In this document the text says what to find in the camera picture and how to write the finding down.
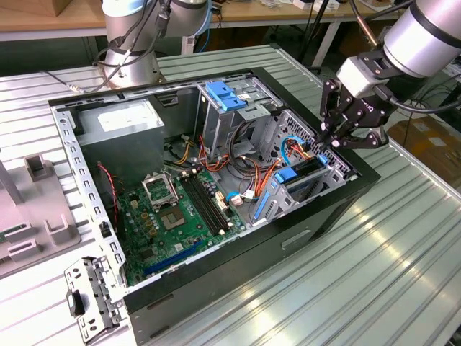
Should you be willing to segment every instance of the table leg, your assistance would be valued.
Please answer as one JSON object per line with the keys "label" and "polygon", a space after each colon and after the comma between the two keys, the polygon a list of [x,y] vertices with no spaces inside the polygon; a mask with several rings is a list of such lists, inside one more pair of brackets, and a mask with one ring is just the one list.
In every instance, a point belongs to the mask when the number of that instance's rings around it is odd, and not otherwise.
{"label": "table leg", "polygon": [[183,36],[181,43],[181,54],[193,54],[195,46],[195,36]]}
{"label": "table leg", "polygon": [[333,42],[333,39],[336,33],[338,32],[340,24],[341,24],[341,21],[338,19],[330,23],[330,25],[328,26],[328,29],[326,30],[326,34],[323,37],[320,48],[318,49],[317,54],[315,55],[315,59],[314,59],[314,62],[312,63],[312,66],[322,65],[323,59],[325,58],[328,52],[328,49],[330,49],[331,43]]}

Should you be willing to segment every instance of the blue latch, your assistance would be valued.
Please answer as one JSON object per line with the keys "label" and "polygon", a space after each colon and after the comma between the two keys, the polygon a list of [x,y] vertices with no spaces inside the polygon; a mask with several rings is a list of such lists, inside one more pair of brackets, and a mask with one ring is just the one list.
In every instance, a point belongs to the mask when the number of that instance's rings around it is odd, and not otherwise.
{"label": "blue latch", "polygon": [[297,173],[291,167],[285,167],[275,173],[274,178],[280,183],[283,184],[284,182],[297,177]]}
{"label": "blue latch", "polygon": [[326,166],[328,164],[328,157],[325,154],[319,154],[318,160],[322,163],[322,165]]}
{"label": "blue latch", "polygon": [[205,85],[208,93],[225,112],[246,107],[246,102],[239,99],[231,88],[222,81],[214,81]]}

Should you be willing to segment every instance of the motherboard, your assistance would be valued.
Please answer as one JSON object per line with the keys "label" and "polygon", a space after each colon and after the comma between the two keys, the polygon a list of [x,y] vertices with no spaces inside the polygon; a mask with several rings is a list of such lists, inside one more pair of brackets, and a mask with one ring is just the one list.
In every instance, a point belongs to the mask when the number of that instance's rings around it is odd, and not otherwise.
{"label": "motherboard", "polygon": [[161,180],[118,197],[125,234],[120,242],[126,256],[125,275],[132,286],[246,229],[210,174],[168,177],[176,201],[168,200],[169,186]]}

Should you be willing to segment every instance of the ram slot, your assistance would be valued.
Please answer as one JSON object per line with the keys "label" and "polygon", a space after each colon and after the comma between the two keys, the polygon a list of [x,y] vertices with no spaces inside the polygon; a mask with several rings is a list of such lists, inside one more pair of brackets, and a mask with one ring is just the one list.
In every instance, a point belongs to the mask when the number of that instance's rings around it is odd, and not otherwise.
{"label": "ram slot", "polygon": [[191,198],[192,203],[213,236],[218,235],[220,230],[228,229],[228,224],[223,215],[196,177],[182,180],[182,187]]}

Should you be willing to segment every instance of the slotted aluminum surface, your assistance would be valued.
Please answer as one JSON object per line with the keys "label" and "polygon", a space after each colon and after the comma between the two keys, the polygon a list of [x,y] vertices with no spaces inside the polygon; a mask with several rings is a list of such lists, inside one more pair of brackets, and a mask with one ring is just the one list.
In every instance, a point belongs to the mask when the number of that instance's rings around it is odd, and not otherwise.
{"label": "slotted aluminum surface", "polygon": [[[168,80],[263,66],[318,114],[318,80],[269,46],[163,58],[160,66]],[[102,81],[90,67],[56,73],[87,89]],[[46,104],[68,95],[40,74],[0,79],[0,159],[10,169],[44,153],[82,236],[71,251],[0,281],[2,345],[81,343],[63,271],[99,252]],[[459,196],[394,148],[358,153],[382,179],[332,232],[153,344],[443,345],[461,323]],[[128,328],[97,345],[131,345]]]}

